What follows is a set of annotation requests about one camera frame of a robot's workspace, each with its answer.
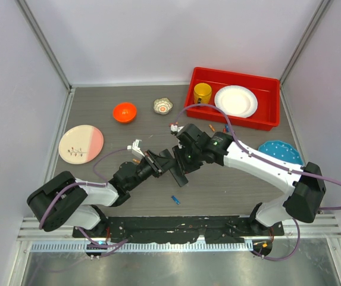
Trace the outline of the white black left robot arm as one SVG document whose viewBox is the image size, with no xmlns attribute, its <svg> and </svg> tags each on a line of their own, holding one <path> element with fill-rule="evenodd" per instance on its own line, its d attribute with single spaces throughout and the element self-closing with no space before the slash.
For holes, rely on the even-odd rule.
<svg viewBox="0 0 341 286">
<path fill-rule="evenodd" d="M 30 194 L 27 205 L 39 221 L 39 229 L 51 232 L 63 225 L 85 229 L 99 238 L 107 224 L 97 206 L 118 207 L 130 198 L 130 191 L 153 176 L 158 178 L 177 166 L 165 149 L 159 154 L 148 150 L 140 162 L 121 163 L 105 183 L 88 182 L 63 171 Z"/>
</svg>

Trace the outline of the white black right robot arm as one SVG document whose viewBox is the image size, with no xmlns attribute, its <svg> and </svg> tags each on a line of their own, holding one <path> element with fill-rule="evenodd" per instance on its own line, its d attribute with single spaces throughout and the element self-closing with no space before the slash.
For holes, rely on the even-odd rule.
<svg viewBox="0 0 341 286">
<path fill-rule="evenodd" d="M 253 234 L 262 235 L 290 218 L 304 223 L 315 220 L 326 193 L 318 165 L 288 163 L 254 150 L 227 133 L 209 136 L 194 124 L 171 125 L 170 130 L 178 140 L 173 151 L 183 173 L 194 172 L 204 163 L 216 163 L 256 176 L 283 192 L 279 198 L 254 207 L 248 219 Z"/>
</svg>

